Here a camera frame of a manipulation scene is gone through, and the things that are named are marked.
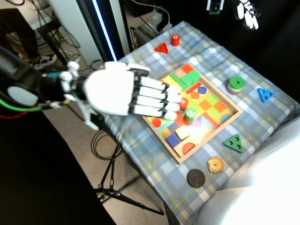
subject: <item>tablecloth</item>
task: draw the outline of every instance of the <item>tablecloth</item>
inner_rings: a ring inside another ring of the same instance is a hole
[[[177,47],[170,44],[172,34],[180,35]],[[162,42],[166,42],[168,54],[154,51]],[[150,77],[155,79],[190,63],[243,109],[241,116],[180,165],[140,116],[105,116],[124,151],[182,224],[192,224],[196,212],[210,196],[284,121],[300,112],[299,104],[280,88],[186,22],[174,26],[120,61],[148,66]],[[240,94],[230,95],[225,87],[228,79],[237,75],[246,81],[246,85]],[[275,96],[262,103],[257,88],[271,90]],[[241,136],[243,153],[223,145],[235,134]],[[225,162],[222,172],[209,172],[207,161],[212,156]],[[188,172],[195,168],[203,171],[206,177],[201,188],[193,188],[187,182]]]

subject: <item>tripod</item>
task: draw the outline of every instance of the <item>tripod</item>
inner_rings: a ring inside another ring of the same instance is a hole
[[[95,188],[95,192],[98,196],[98,198],[100,200],[104,199],[106,196],[109,196],[109,197],[112,197],[112,198],[115,198],[115,199],[118,199],[120,201],[123,201],[123,202],[126,202],[126,203],[129,203],[131,205],[135,205],[139,208],[142,208],[143,210],[148,210],[148,211],[151,211],[151,212],[154,212],[154,213],[157,213],[159,215],[164,215],[163,212],[160,212],[160,211],[157,211],[157,210],[154,210],[154,209],[151,209],[149,207],[146,207],[144,206],[143,204],[139,203],[139,202],[136,202],[126,196],[124,196],[123,194],[121,194],[119,191],[117,190],[114,190],[113,189],[113,184],[114,184],[114,180],[113,180],[113,174],[114,174],[114,163],[115,163],[115,160],[116,160],[116,154],[118,152],[118,148],[121,148],[119,145],[118,145],[118,142],[117,140],[114,138],[114,136],[111,134],[110,130],[108,129],[107,125],[105,124],[104,122],[104,118],[102,115],[99,115],[97,117],[95,116],[91,116],[91,121],[93,123],[95,123],[100,129],[103,129],[116,143],[117,143],[117,147],[116,149],[114,150],[113,152],[113,155],[112,155],[112,158],[111,160],[109,161],[109,164],[107,166],[107,169],[104,173],[104,176],[101,180],[101,183],[98,185],[98,188]],[[104,188],[104,181],[108,175],[108,172],[109,172],[109,169],[112,168],[111,170],[111,179],[110,179],[110,184],[109,184],[109,188]]]

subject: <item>green triangle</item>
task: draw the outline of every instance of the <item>green triangle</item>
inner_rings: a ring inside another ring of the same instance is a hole
[[[227,147],[232,148],[233,150],[236,150],[238,152],[243,152],[243,146],[242,146],[242,142],[240,141],[239,134],[229,138],[227,141],[223,143],[223,145],[226,145]]]

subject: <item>wooden frame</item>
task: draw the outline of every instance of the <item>wooden frame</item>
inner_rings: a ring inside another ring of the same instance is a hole
[[[227,127],[232,121],[234,121],[243,112],[241,108],[239,108],[229,97],[227,97],[223,92],[221,92],[213,83],[211,83],[202,74],[201,74],[201,78],[200,78],[199,82],[204,84],[204,86],[206,86],[212,94],[214,94],[227,108],[229,108],[233,112],[233,116],[231,116],[226,122],[221,124],[213,132],[208,134],[200,143],[195,145],[190,151],[188,151],[182,157],[179,157],[179,155],[176,153],[176,151],[168,144],[168,142],[156,130],[156,128],[153,127],[153,125],[147,119],[147,117],[143,116],[143,119],[150,126],[150,128],[154,131],[154,133],[157,135],[157,137],[160,139],[160,141],[164,144],[164,146],[169,150],[169,152],[174,156],[174,158],[177,160],[178,163],[182,163],[184,160],[186,160],[188,157],[190,157],[192,154],[194,154],[197,150],[199,150],[199,148],[201,148],[204,144],[206,144],[209,140],[211,140],[214,136],[216,136],[221,130],[223,130],[225,127]]]

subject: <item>wooden puzzle board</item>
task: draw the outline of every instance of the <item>wooden puzzle board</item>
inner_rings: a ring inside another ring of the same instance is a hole
[[[242,113],[231,99],[189,64],[176,69],[161,81],[178,85],[182,97],[188,101],[187,110],[195,110],[195,118],[190,124],[184,120],[183,111],[177,112],[176,120],[143,117],[179,163]]]

